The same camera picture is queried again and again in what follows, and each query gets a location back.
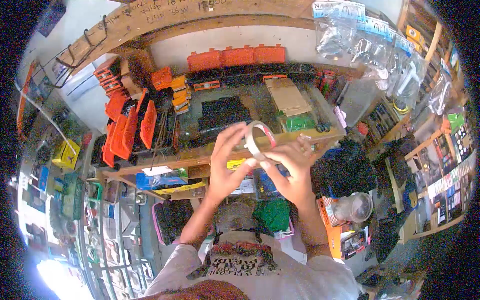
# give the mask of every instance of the cardboard sheet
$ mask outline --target cardboard sheet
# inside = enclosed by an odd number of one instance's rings
[[[265,84],[277,108],[283,111],[287,117],[312,110],[290,78],[267,79]]]

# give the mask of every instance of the fingernail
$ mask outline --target fingernail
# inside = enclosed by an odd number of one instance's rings
[[[245,163],[253,168],[257,164],[257,160],[255,158],[249,158],[245,161]]]
[[[264,168],[264,170],[266,171],[272,166],[272,164],[270,164],[268,161],[261,161],[260,166],[262,166],[262,168]]]

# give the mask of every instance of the tape roll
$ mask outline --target tape roll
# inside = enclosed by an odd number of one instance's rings
[[[270,128],[268,128],[267,125],[263,124],[260,121],[253,121],[248,125],[248,132],[245,135],[245,147],[248,148],[248,151],[250,151],[250,153],[253,155],[253,158],[258,161],[264,161],[266,160],[266,157],[260,152],[260,149],[258,149],[258,146],[255,143],[255,138],[253,137],[253,129],[255,127],[265,133],[265,135],[268,137],[268,140],[270,141],[272,148],[276,146],[275,137]]]

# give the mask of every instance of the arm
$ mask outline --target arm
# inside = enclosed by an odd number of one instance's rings
[[[301,237],[308,260],[320,255],[332,257],[325,224],[312,192],[310,144],[298,138],[297,142],[276,147],[264,155],[282,163],[290,172],[290,177],[285,178],[270,162],[260,162],[277,190],[295,204],[299,211]]]
[[[235,172],[227,169],[228,156],[246,133],[247,124],[242,122],[228,127],[218,135],[210,162],[210,187],[200,207],[183,228],[180,244],[191,245],[197,251],[200,249],[218,206],[240,186],[243,178],[256,165],[257,161],[250,158]]]

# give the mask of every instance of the wire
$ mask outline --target wire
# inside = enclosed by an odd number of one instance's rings
[[[62,136],[62,138],[64,139],[64,141],[67,143],[67,145],[70,147],[70,149],[73,151],[73,154],[74,155],[77,155],[77,152],[75,151],[75,149],[72,147],[72,145],[70,144],[70,142],[68,141],[67,137],[63,134],[63,132],[61,131],[60,127],[52,120],[52,118],[42,110],[42,108],[40,106],[38,106],[37,103],[35,103],[35,101],[32,101],[32,99],[30,99],[29,96],[25,95],[23,93],[23,91],[20,89],[20,86],[18,85],[18,83],[15,81],[15,87],[17,88],[17,90],[20,92],[20,94],[22,95],[22,97],[24,97],[25,99],[27,99],[28,102],[30,102],[30,104],[32,104],[36,109],[38,109],[44,116],[45,118],[47,118],[47,120],[52,123],[52,125],[55,127],[55,129],[57,129],[57,131],[60,133],[60,135]]]

